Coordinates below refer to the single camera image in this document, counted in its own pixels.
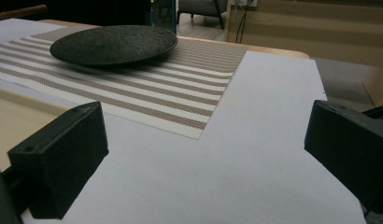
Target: black plate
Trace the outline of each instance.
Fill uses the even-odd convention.
[[[55,58],[82,65],[136,63],[167,52],[177,36],[163,28],[139,25],[99,27],[67,35],[55,41]]]

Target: placemat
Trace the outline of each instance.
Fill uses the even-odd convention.
[[[198,139],[247,51],[179,39],[163,56],[138,64],[90,68],[50,55],[57,39],[88,29],[66,27],[0,44],[0,78],[77,104]]]

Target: floor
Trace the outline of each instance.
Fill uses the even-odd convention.
[[[217,18],[181,14],[177,35],[223,41],[224,32],[220,29]],[[339,62],[329,59],[311,57],[317,63],[322,84],[328,101],[365,111],[374,107],[362,81],[371,67],[364,64]],[[371,212],[366,217],[367,224],[383,224],[383,215]]]

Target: wall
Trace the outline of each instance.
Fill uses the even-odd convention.
[[[229,2],[226,41],[235,42],[243,14]],[[383,67],[383,6],[260,0],[248,11],[242,43]]]

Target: white table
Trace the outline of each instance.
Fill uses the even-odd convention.
[[[61,26],[0,21],[0,43]],[[5,88],[73,103],[0,79]],[[304,150],[312,60],[248,51],[199,140],[105,114],[109,155],[63,220],[32,223],[365,223],[359,201]]]

